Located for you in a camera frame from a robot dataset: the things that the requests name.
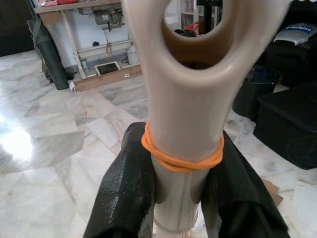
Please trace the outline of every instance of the plastic pipe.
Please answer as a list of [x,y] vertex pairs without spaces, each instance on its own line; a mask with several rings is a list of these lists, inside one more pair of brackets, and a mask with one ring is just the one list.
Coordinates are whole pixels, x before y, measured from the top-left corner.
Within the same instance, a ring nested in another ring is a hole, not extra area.
[[[146,81],[153,144],[198,162],[215,151],[239,86],[278,30],[290,0],[224,0],[220,24],[197,38],[168,29],[163,16],[169,2],[122,1]],[[196,221],[208,170],[174,173],[154,156],[152,161],[155,223],[165,233],[184,234]]]

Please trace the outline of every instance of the orange rubber band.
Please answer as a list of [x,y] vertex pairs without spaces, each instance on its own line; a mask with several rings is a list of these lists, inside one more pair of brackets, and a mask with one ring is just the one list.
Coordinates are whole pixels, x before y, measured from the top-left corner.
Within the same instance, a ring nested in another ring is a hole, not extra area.
[[223,135],[220,138],[220,142],[214,154],[198,163],[180,160],[172,156],[166,155],[163,152],[156,149],[151,141],[149,123],[147,123],[145,126],[145,132],[144,132],[144,135],[142,136],[141,142],[144,148],[146,148],[153,155],[155,155],[156,159],[160,162],[162,166],[176,173],[190,173],[196,170],[211,169],[217,166],[218,164],[220,164],[223,157],[223,147],[224,147]]

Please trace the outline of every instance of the small box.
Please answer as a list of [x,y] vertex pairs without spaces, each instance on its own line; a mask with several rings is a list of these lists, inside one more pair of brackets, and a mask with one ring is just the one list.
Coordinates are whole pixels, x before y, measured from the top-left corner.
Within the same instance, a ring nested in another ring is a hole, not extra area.
[[253,134],[302,169],[317,167],[317,82],[259,97]]

